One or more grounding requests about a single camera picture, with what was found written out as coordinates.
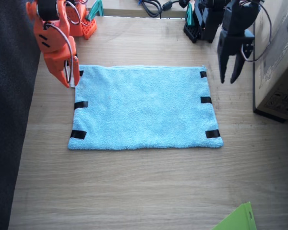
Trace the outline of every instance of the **black cable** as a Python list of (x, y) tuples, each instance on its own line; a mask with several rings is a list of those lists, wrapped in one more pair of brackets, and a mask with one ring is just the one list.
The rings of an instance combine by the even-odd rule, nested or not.
[[(178, 0), (168, 1), (167, 3), (163, 4), (163, 6), (161, 6), (161, 4), (158, 0), (140, 0), (139, 2), (142, 4), (144, 10), (147, 12), (147, 14), (150, 17), (156, 18), (156, 17), (160, 16), (160, 18), (161, 18), (161, 13), (163, 11), (169, 10), (172, 7), (173, 3), (176, 3), (179, 1)], [(157, 8), (157, 12), (153, 12), (150, 9), (148, 9), (148, 7), (146, 6), (146, 3), (155, 6)]]

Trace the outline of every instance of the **dark fabric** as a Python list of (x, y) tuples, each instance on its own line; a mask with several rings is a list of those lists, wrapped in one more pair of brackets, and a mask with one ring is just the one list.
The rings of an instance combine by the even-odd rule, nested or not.
[(40, 51), (26, 0), (0, 0), (0, 230), (8, 228)]

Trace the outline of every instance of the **orange 3d printed part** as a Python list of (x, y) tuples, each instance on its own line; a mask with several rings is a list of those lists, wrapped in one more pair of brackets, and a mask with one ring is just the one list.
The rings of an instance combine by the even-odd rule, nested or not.
[(74, 84), (80, 79), (76, 44), (70, 35), (70, 24), (66, 14), (65, 0), (34, 0), (26, 3), (26, 11), (34, 21), (34, 35), (40, 50), (44, 53), (45, 63), (63, 85), (70, 87), (73, 74)]
[[(97, 29), (96, 20), (88, 21), (85, 17), (89, 14), (86, 5), (82, 2), (69, 0), (75, 4), (76, 10), (73, 9), (72, 5), (66, 6), (67, 17), (70, 20), (70, 36), (80, 37), (83, 36), (85, 40), (88, 40), (90, 36)], [(81, 23), (75, 24), (74, 21), (78, 21), (80, 18)]]

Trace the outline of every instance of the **black tape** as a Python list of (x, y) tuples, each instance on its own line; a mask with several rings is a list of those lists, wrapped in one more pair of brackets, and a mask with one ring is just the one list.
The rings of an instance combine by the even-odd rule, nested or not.
[(42, 42), (42, 44), (44, 45), (44, 46), (47, 46), (48, 48), (50, 47), (47, 43), (45, 43), (45, 42)]
[(77, 138), (77, 139), (84, 139), (86, 136), (85, 131), (79, 131), (79, 130), (73, 130), (71, 134), (71, 138)]
[(216, 130), (210, 130), (210, 131), (206, 131), (206, 137), (207, 138), (218, 138), (220, 137), (220, 132), (218, 129)]
[(201, 71), (201, 78), (207, 77), (206, 71)]
[(87, 108), (88, 107), (88, 102), (76, 102), (74, 109), (79, 109), (79, 108)]
[(201, 97), (201, 103), (212, 103), (211, 97)]
[(40, 36), (41, 38), (43, 38), (44, 40), (48, 40), (48, 38), (46, 38), (45, 36), (43, 36), (43, 35), (38, 35), (38, 36)]

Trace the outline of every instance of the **green folder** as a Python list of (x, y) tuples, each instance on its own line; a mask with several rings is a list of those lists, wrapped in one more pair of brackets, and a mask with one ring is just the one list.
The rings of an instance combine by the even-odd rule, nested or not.
[(213, 230), (257, 230), (251, 203), (240, 205)]

